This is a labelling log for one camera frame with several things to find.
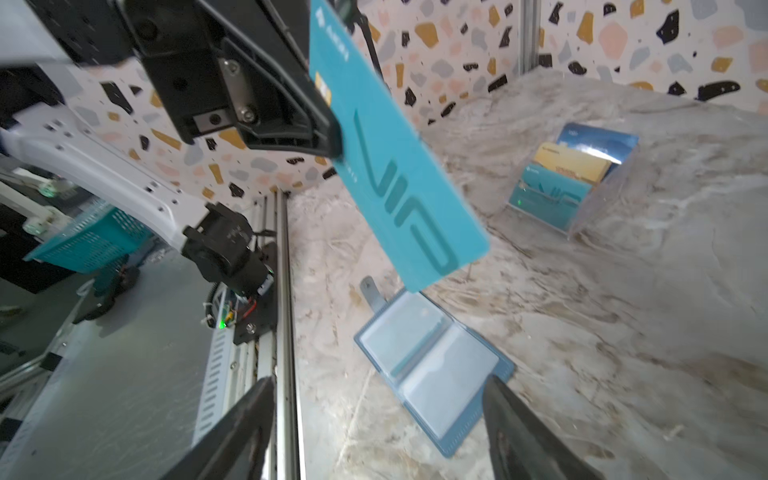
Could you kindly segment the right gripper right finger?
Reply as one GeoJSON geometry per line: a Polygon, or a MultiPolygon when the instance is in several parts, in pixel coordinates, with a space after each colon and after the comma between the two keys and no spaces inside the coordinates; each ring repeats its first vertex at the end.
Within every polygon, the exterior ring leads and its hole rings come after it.
{"type": "Polygon", "coordinates": [[[482,395],[489,455],[496,479],[601,479],[496,375],[482,395]]]}

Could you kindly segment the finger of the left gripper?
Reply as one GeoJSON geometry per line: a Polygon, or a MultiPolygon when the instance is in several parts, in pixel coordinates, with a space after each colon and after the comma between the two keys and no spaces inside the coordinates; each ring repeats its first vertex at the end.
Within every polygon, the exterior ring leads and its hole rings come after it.
{"type": "Polygon", "coordinates": [[[246,147],[339,157],[341,126],[309,74],[309,3],[199,1],[197,9],[246,147]]]}

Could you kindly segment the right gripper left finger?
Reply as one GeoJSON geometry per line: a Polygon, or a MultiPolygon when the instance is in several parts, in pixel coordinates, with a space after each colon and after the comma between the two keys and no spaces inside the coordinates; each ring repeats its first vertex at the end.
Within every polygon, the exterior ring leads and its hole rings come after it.
{"type": "Polygon", "coordinates": [[[275,378],[259,379],[162,480],[259,479],[275,420],[275,378]]]}

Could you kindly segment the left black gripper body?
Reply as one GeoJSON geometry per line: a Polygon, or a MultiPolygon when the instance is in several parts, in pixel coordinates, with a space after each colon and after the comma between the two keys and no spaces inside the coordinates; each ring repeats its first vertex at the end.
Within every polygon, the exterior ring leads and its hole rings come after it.
{"type": "Polygon", "coordinates": [[[119,12],[182,142],[230,127],[252,139],[222,77],[226,26],[252,16],[250,1],[121,1],[119,12]]]}

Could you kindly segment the blue leather card holder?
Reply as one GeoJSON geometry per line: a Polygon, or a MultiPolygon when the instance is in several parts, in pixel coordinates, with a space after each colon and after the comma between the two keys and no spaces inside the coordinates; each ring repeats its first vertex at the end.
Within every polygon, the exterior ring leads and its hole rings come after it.
{"type": "Polygon", "coordinates": [[[360,289],[373,316],[356,344],[441,455],[452,457],[482,417],[487,378],[507,381],[515,364],[422,292],[401,289],[385,300],[370,276],[360,289]]]}

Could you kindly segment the teal VIP credit card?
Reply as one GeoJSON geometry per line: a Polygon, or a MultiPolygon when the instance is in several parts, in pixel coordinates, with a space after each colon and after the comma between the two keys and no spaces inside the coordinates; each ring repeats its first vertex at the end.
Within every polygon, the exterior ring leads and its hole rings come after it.
{"type": "Polygon", "coordinates": [[[341,128],[334,168],[406,289],[421,291],[486,255],[488,236],[333,7],[310,9],[310,74],[341,128]]]}

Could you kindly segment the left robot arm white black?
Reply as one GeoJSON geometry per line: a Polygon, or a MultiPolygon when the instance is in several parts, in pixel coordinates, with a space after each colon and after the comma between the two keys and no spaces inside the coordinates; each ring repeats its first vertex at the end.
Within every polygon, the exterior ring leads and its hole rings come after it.
{"type": "Polygon", "coordinates": [[[5,1],[1,153],[60,175],[146,225],[244,298],[282,279],[246,218],[155,178],[65,104],[69,66],[135,58],[183,143],[233,129],[251,150],[334,158],[340,125],[309,75],[306,1],[5,1]]]}

